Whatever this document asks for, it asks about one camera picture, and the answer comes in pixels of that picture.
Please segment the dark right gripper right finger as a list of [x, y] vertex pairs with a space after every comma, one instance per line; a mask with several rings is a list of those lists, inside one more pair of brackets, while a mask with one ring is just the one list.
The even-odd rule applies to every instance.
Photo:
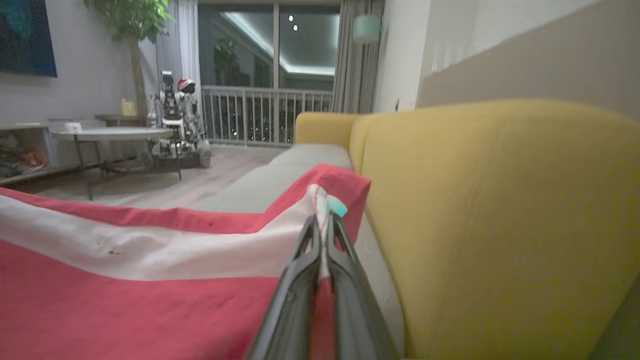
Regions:
[[345, 223], [335, 212], [327, 217], [326, 260], [334, 294], [335, 358], [398, 360]]

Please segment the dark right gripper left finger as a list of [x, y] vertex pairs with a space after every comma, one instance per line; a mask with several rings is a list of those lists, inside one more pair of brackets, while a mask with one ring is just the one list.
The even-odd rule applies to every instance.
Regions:
[[247, 360], [308, 360], [314, 294], [321, 268], [322, 238], [316, 215], [309, 216], [279, 278]]

